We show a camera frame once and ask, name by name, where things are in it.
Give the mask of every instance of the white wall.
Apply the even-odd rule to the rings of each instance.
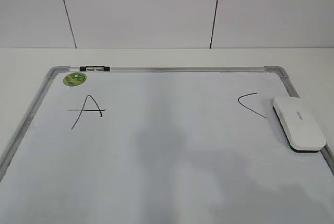
[[[73,48],[62,0],[0,0],[1,48]]]
[[[216,0],[65,0],[78,48],[208,48]]]
[[[208,48],[216,0],[65,0],[79,48]],[[219,0],[213,48],[333,47],[334,0]],[[0,0],[0,48],[73,48],[63,0]]]
[[[334,0],[219,0],[213,48],[334,46]]]

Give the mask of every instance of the white surface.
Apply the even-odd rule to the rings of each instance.
[[[334,144],[334,49],[0,49],[0,150],[53,66],[227,67],[279,65]]]
[[[0,48],[73,48],[62,0],[0,0]]]
[[[276,74],[87,73],[77,87],[67,74],[0,183],[0,223],[333,223],[328,165],[275,124]],[[267,119],[238,103],[250,91]],[[87,94],[106,111],[72,130]]]
[[[219,0],[213,48],[333,47],[334,0]]]
[[[216,0],[65,0],[78,48],[208,48]]]
[[[326,139],[303,100],[295,97],[275,97],[273,107],[290,145],[299,151],[320,151]]]

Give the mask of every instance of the panel seam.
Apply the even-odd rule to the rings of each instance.
[[[216,0],[216,7],[214,8],[214,17],[213,17],[213,24],[212,24],[210,48],[212,48],[212,39],[213,39],[213,33],[214,33],[214,24],[216,23],[217,7],[218,7],[218,0]]]
[[[68,11],[67,11],[67,6],[66,6],[66,3],[65,3],[65,0],[63,0],[63,3],[64,3],[65,11],[66,11],[67,20],[68,20],[68,23],[69,23],[69,28],[71,30],[71,34],[72,34],[74,46],[75,46],[75,48],[77,48],[77,43],[75,42],[75,38],[74,38],[74,34],[73,34],[73,29],[72,29],[71,21],[69,20],[69,15],[68,15]]]

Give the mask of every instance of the white table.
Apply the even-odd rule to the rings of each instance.
[[[282,66],[334,150],[334,49],[0,49],[0,152],[53,66]]]

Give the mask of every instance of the whiteboard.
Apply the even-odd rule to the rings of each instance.
[[[1,224],[333,223],[334,176],[289,147],[277,74],[85,73],[54,78],[0,182]],[[87,95],[100,111],[73,127]]]

